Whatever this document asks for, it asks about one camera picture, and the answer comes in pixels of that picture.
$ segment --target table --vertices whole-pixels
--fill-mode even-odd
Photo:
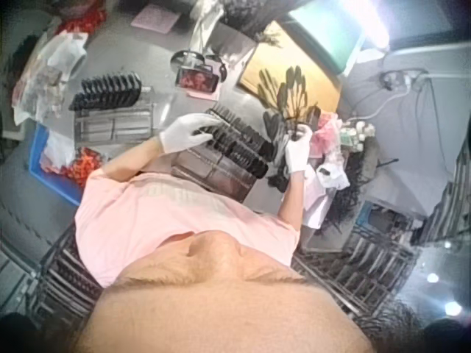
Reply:
[[[191,31],[179,33],[170,31],[167,35],[130,26],[134,15],[120,11],[111,12],[106,23],[94,35],[87,47],[87,58],[78,74],[68,83],[65,92],[62,117],[46,119],[44,125],[62,135],[73,138],[74,112],[68,106],[74,94],[81,90],[82,79],[106,73],[135,71],[143,85],[152,86],[158,96],[165,96],[166,101],[157,108],[154,126],[166,126],[176,117],[186,113],[200,113],[212,107],[215,102],[192,99],[174,86],[175,73],[170,69],[170,58],[176,51],[186,49]],[[229,71],[222,86],[219,103],[236,112],[242,119],[266,136],[262,114],[264,108],[254,96],[236,87],[244,68],[242,60]],[[161,116],[166,104],[169,111]],[[126,146],[107,146],[99,151],[107,152],[111,157],[123,151]],[[266,179],[255,183],[244,204],[249,208],[265,213],[276,214],[283,195],[274,188],[269,188]]]

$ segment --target light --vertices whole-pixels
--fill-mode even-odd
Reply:
[[[379,49],[389,45],[389,34],[369,0],[341,0],[344,8],[359,22],[366,35]]]
[[[445,312],[448,316],[458,316],[463,308],[457,302],[448,302],[445,304]]]
[[[427,281],[429,283],[437,283],[439,281],[440,277],[438,277],[437,274],[429,274],[427,276]]]

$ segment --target blue plastic bin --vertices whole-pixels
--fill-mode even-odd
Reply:
[[[41,124],[36,124],[35,139],[32,142],[31,152],[29,153],[29,172],[45,186],[78,206],[83,195],[79,185],[65,176],[46,173],[41,169],[39,160],[44,147],[46,147],[48,136],[49,130]]]

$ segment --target hand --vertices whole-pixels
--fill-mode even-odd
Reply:
[[[309,158],[309,143],[312,137],[312,130],[307,125],[298,125],[297,130],[298,140],[293,141],[288,137],[288,144],[285,150],[286,165],[290,174],[295,171],[304,171]]]
[[[220,123],[219,119],[204,113],[180,116],[159,134],[164,153],[179,152],[208,142],[213,138],[212,134],[194,135],[194,132],[204,126]]]

